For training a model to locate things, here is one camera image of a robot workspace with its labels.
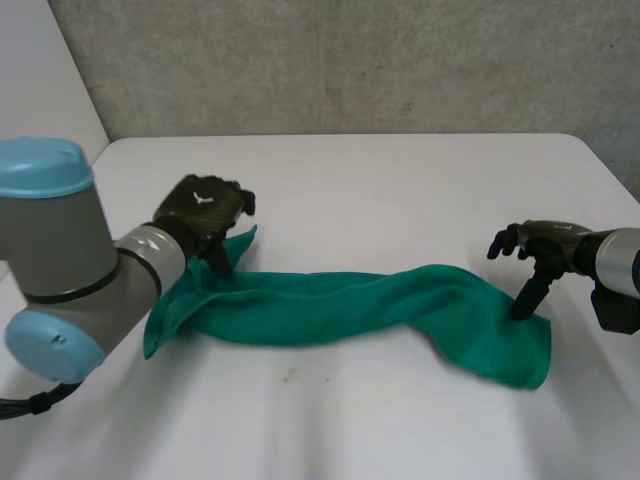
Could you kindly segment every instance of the gray wall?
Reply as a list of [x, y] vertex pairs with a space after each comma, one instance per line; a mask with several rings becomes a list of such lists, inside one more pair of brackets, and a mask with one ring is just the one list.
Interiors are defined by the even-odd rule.
[[107, 133], [565, 132], [640, 198], [639, 0], [50, 0]]

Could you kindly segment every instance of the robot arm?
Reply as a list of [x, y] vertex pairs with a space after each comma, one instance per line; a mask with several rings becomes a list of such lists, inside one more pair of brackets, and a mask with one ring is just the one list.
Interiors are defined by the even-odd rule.
[[498, 232], [487, 257], [511, 255], [535, 259], [533, 277], [511, 308], [515, 319], [530, 317], [566, 272], [594, 280], [591, 293], [600, 326], [618, 333], [640, 329], [640, 229], [593, 232], [580, 225], [553, 221], [512, 224]]
[[184, 273], [205, 258], [226, 276], [223, 241], [255, 196], [236, 182], [185, 177], [151, 222], [112, 241], [79, 147], [57, 139], [0, 142], [0, 252], [27, 307], [5, 331], [34, 373], [82, 382]]

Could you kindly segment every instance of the light blue cap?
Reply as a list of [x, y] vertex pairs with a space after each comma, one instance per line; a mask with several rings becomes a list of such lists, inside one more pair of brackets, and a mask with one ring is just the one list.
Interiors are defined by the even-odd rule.
[[0, 141], [0, 197], [54, 198], [93, 184], [78, 145], [62, 138]]
[[24, 367], [61, 383], [79, 383], [106, 355], [78, 327], [44, 312], [23, 310], [4, 332], [7, 348]]

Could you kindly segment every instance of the green towel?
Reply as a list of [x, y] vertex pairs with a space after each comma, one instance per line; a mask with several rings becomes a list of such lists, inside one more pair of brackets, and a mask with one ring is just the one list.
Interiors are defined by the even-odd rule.
[[[227, 240], [235, 265], [256, 227]], [[235, 272], [216, 277], [201, 259], [149, 316], [144, 355], [187, 327], [232, 343], [305, 346], [406, 324], [450, 362], [517, 388], [535, 389], [551, 359], [551, 327], [509, 316], [512, 299], [474, 274], [427, 265], [394, 275]]]

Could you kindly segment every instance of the white table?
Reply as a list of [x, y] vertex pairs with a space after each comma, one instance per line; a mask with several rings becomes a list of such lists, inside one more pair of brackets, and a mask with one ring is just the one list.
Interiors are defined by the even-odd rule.
[[[245, 269], [448, 263], [512, 295], [532, 263], [485, 259], [508, 223], [640, 224], [635, 200], [565, 135], [130, 139], [95, 172], [114, 237], [183, 175], [216, 174], [257, 195]], [[141, 324], [51, 412], [0, 422], [2, 479], [638, 478], [640, 334], [601, 331], [590, 292], [568, 275], [541, 306], [553, 360], [535, 392], [451, 368], [405, 328], [307, 349], [192, 334], [147, 362]], [[7, 277], [2, 326], [22, 305]], [[0, 396], [49, 386], [0, 357]]]

